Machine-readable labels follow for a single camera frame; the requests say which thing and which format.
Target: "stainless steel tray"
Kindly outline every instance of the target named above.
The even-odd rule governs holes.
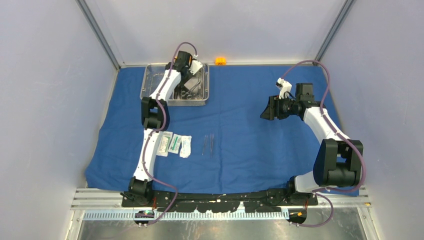
[[[147,65],[141,85],[140,99],[150,96],[159,86],[165,73],[165,64]],[[185,85],[189,92],[177,92],[171,96],[168,106],[203,106],[209,99],[209,65],[204,64]]]

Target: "gray wall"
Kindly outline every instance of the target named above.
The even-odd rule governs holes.
[[[86,1],[118,61],[138,65],[169,62],[183,41],[209,63],[313,58],[345,0]]]
[[[324,56],[387,239],[423,239],[424,1],[359,0]]]
[[[74,0],[1,2],[0,239],[64,239],[115,72]]]

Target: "white robotic arm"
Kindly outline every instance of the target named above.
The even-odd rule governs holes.
[[[123,193],[124,197],[138,198],[146,202],[152,198],[151,176],[153,177],[154,174],[156,154],[164,134],[163,131],[167,130],[170,122],[168,100],[178,85],[184,86],[202,67],[202,63],[193,59],[190,53],[179,51],[174,63],[166,65],[163,79],[157,89],[149,97],[141,99],[141,122],[144,127],[143,144],[137,168],[130,181],[128,192]]]
[[[329,186],[357,185],[361,179],[361,162],[353,153],[352,148],[339,135],[350,141],[361,154],[362,143],[358,140],[351,140],[340,131],[328,116],[325,108],[321,111],[321,102],[315,101],[311,83],[296,84],[294,98],[289,98],[292,88],[289,82],[279,78],[276,85],[280,89],[280,93],[269,97],[268,105],[260,117],[273,120],[297,115],[312,129],[316,139],[321,143],[313,170],[303,175],[293,176],[287,182],[289,192],[312,193],[314,190]],[[324,116],[327,117],[334,129],[329,126]],[[345,162],[339,162],[338,157],[346,159]]]

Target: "black mounting base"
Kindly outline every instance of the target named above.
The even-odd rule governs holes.
[[[142,198],[134,199],[127,196],[122,200],[122,207],[151,207],[155,203],[158,211],[163,211],[171,204],[174,196],[174,192],[154,190],[153,200],[143,201]],[[317,198],[313,197],[311,193],[292,193],[290,197],[287,196],[286,188],[270,188],[264,191],[231,194],[178,193],[169,212],[192,213],[194,210],[200,213],[206,211],[213,213],[235,212],[241,202],[243,202],[246,213],[281,212],[279,206],[299,206],[299,208],[303,208],[306,201],[309,206],[318,205]]]

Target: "white packet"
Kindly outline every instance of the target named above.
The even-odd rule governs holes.
[[[156,155],[168,157],[168,147],[170,146],[172,135],[173,133],[171,131],[163,132]]]
[[[192,136],[181,136],[181,151],[179,152],[179,156],[182,158],[188,158],[192,153]]]
[[[172,137],[172,141],[169,145],[168,152],[173,154],[178,154],[180,151],[181,145],[181,135],[174,134]]]

